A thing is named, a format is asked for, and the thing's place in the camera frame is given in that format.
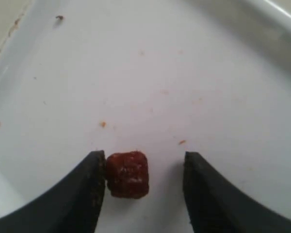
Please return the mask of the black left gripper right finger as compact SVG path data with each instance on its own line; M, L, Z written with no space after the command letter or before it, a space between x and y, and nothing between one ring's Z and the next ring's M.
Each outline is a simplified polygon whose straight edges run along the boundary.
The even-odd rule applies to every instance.
M183 194L195 233L291 233L291 220L222 176L198 152L186 152Z

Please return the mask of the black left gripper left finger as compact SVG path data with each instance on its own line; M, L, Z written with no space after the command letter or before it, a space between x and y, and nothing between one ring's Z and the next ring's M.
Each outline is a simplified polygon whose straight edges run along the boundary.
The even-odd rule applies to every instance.
M0 218L0 233L93 233L105 194L104 151L90 152L54 187Z

